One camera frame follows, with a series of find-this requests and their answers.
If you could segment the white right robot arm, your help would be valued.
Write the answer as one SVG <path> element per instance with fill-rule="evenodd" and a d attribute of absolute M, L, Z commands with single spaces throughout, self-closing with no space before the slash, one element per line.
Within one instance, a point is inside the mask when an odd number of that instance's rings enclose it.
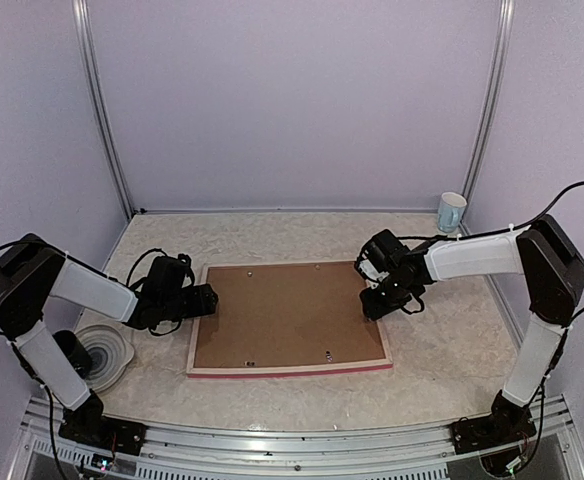
<path fill-rule="evenodd" d="M 418 237 L 414 246 L 385 229 L 362 247 L 354 268 L 368 283 L 360 294 L 372 321 L 423 308 L 428 286 L 465 277 L 519 276 L 520 311 L 528 314 L 514 367 L 501 390 L 503 405 L 485 419 L 483 433 L 507 442 L 523 424 L 513 405 L 528 404 L 548 375 L 584 292 L 584 258 L 558 221 L 542 214 L 526 226 L 451 238 Z"/>

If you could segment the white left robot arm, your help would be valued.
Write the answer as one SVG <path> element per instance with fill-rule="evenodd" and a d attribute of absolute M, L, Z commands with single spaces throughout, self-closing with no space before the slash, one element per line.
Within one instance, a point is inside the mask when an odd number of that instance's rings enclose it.
<path fill-rule="evenodd" d="M 163 322 L 215 313 L 218 296 L 197 284 L 191 260 L 153 251 L 149 271 L 121 282 L 35 234 L 0 246 L 0 336 L 43 388 L 75 411 L 74 430 L 93 445 L 112 434 L 109 418 L 85 405 L 93 393 L 53 338 L 55 327 L 73 327 L 84 311 L 155 334 Z"/>

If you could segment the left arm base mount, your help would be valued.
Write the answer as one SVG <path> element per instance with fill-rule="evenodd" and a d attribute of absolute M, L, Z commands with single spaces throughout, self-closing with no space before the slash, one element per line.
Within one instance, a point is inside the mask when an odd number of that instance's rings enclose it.
<path fill-rule="evenodd" d="M 114 454 L 139 456 L 147 426 L 106 416 L 103 410 L 103 402 L 94 392 L 90 392 L 88 399 L 76 409 L 64 407 L 60 437 Z"/>

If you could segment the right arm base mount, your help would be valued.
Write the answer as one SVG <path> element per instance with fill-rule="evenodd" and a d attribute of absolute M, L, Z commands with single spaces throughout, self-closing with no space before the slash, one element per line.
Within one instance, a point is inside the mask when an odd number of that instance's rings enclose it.
<path fill-rule="evenodd" d="M 457 455 L 499 447 L 537 434 L 529 405 L 511 402 L 502 390 L 494 398 L 489 414 L 462 418 L 449 429 Z"/>

